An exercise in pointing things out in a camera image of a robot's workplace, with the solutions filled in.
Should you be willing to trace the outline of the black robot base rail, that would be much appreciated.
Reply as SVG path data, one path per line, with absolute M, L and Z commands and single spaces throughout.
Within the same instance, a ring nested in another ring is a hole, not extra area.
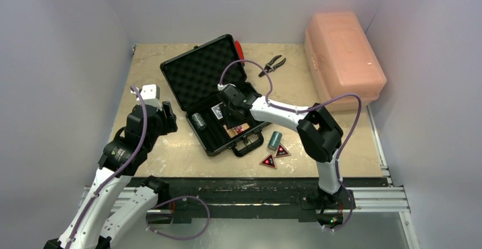
M 114 204 L 118 210 L 144 179 L 136 177 Z M 140 219 L 150 223 L 191 223 L 211 219 L 295 219 L 340 226 L 355 213 L 409 210 L 402 188 L 381 177 L 347 178 L 334 196 L 322 196 L 314 177 L 166 177 L 171 199 L 156 204 Z

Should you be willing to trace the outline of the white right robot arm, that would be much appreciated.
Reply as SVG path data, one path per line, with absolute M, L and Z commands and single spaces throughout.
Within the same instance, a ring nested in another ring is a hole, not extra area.
M 321 204 L 331 208 L 341 201 L 342 179 L 336 156 L 342 148 L 343 131 L 324 106 L 288 105 L 256 93 L 243 94 L 233 84 L 218 85 L 218 90 L 228 120 L 239 123 L 252 118 L 296 132 L 308 157 L 316 161 Z

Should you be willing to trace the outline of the red Texas Hold'em card box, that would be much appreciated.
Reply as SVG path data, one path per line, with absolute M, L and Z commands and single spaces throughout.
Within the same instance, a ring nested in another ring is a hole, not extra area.
M 243 132 L 249 130 L 250 126 L 249 126 L 248 123 L 244 123 L 244 124 L 232 127 L 232 128 L 228 128 L 227 125 L 224 124 L 223 128 L 226 131 L 229 138 L 235 138 L 239 134 L 242 134 Z

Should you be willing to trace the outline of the blue green poker chip stack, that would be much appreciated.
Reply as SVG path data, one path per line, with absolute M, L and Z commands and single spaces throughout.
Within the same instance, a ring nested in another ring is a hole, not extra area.
M 207 127 L 207 124 L 200 113 L 194 113 L 192 115 L 192 121 L 195 127 L 200 131 L 204 130 Z

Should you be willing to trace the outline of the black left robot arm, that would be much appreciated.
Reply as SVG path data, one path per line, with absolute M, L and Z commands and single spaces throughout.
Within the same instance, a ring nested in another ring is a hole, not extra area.
M 45 248 L 117 248 L 121 237 L 150 208 L 167 206 L 171 199 L 169 184 L 149 176 L 127 202 L 113 210 L 157 138 L 176 131 L 170 102 L 136 105 L 127 116 L 126 125 L 105 146 L 92 186 L 74 220 L 61 237 L 47 241 Z

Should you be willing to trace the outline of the blue playing card deck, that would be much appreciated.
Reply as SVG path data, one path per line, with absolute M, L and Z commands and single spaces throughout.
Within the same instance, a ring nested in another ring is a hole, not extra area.
M 223 113 L 222 113 L 222 109 L 221 109 L 221 106 L 223 105 L 223 103 L 219 103 L 215 106 L 213 106 L 211 108 L 214 116 L 217 118 L 217 120 L 221 120 L 223 119 Z

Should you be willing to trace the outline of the red triangle dealer button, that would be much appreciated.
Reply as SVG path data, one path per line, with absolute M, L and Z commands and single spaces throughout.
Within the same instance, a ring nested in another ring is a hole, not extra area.
M 263 166 L 266 166 L 266 167 L 269 167 L 269 168 L 272 168 L 272 169 L 277 168 L 275 156 L 272 153 L 270 153 L 268 156 L 266 156 L 259 164 L 263 165 Z

